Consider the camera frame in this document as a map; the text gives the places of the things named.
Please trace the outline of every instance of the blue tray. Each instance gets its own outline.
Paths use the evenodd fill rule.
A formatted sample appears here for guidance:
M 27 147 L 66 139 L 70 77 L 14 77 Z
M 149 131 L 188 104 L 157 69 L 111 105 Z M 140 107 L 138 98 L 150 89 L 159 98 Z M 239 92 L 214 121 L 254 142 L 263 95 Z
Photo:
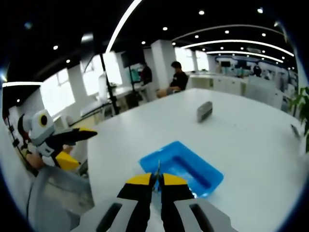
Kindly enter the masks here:
M 160 161 L 160 173 L 177 175 L 188 181 L 195 197 L 211 194 L 223 180 L 223 174 L 179 141 L 175 141 L 148 156 L 139 163 L 147 173 L 155 173 Z

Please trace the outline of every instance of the window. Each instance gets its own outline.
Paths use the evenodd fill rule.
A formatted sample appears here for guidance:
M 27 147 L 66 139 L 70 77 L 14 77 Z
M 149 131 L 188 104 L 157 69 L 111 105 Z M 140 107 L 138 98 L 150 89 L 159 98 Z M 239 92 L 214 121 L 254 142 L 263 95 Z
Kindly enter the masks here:
M 209 63 L 206 52 L 196 51 L 198 70 L 206 69 L 209 71 Z
M 75 103 L 67 69 L 45 80 L 40 87 L 40 92 L 44 107 L 51 116 L 55 116 Z
M 175 47 L 175 54 L 176 59 L 181 63 L 184 72 L 194 70 L 192 51 L 190 49 Z
M 103 59 L 109 82 L 114 82 L 121 85 L 122 79 L 116 59 L 116 54 L 114 52 L 103 54 Z M 83 73 L 83 82 L 88 96 L 98 93 L 98 78 L 102 74 L 103 68 L 101 59 L 99 55 L 96 55 L 90 61 L 88 67 L 86 68 L 86 72 Z

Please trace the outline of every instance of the ceiling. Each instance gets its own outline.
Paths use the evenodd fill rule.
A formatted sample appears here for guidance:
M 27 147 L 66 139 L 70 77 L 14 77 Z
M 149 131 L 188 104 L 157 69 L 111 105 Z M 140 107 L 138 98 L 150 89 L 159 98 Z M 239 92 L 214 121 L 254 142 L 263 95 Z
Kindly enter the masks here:
M 108 5 L 103 1 L 88 0 L 78 5 L 63 5 L 61 1 L 47 1 L 37 4 L 24 3 L 22 7 L 11 6 L 6 12 L 8 24 L 4 27 L 7 36 L 5 46 L 1 48 L 3 67 L 9 63 L 8 81 L 43 81 L 57 71 L 76 65 L 83 55 L 81 37 L 86 32 L 94 32 L 102 44 L 104 52 L 114 29 L 132 0 L 113 0 Z M 227 25 L 226 28 L 212 29 L 187 35 L 175 40 L 176 46 L 195 44 L 213 40 L 240 39 L 264 42 L 293 52 L 289 41 L 286 42 L 280 27 L 274 27 L 277 20 L 272 11 L 257 12 L 260 7 L 255 2 L 224 3 L 203 0 L 143 0 L 127 20 L 120 31 L 112 50 L 119 52 L 133 46 L 150 46 L 158 39 L 173 40 L 187 33 Z M 231 27 L 243 24 L 262 26 Z M 262 45 L 248 43 L 217 43 L 192 49 L 205 48 L 206 51 L 224 50 L 241 51 L 247 47 L 265 50 L 265 55 L 279 58 L 285 56 L 284 66 L 295 66 L 295 59 L 282 51 Z M 7 107 L 23 100 L 35 88 L 24 87 L 25 91 L 14 90 L 15 87 L 3 89 L 3 100 Z

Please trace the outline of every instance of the white table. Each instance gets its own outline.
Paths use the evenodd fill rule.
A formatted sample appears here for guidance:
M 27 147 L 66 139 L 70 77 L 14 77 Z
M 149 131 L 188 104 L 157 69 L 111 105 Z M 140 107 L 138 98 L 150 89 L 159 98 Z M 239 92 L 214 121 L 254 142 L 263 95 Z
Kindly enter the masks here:
M 196 109 L 213 102 L 202 124 Z M 126 180 L 142 172 L 138 160 L 175 140 L 224 175 L 208 197 L 239 232 L 274 232 L 298 200 L 307 169 L 290 115 L 241 96 L 191 89 L 150 102 L 97 125 L 88 141 L 90 184 L 95 203 L 116 196 Z M 164 231 L 151 208 L 147 231 Z

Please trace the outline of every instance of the potted plant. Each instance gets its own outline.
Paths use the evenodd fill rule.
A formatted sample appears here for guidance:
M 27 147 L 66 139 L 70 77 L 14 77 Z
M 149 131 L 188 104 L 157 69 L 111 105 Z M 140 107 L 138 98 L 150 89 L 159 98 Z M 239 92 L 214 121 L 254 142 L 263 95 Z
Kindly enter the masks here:
M 305 154 L 309 153 L 309 87 L 303 87 L 300 89 L 299 94 L 295 95 L 294 99 L 289 100 L 289 110 L 299 111 L 299 121 L 304 128 L 303 133 L 299 133 L 296 131 L 296 128 L 292 125 L 292 129 L 296 136 L 301 140 L 301 143 L 305 143 Z

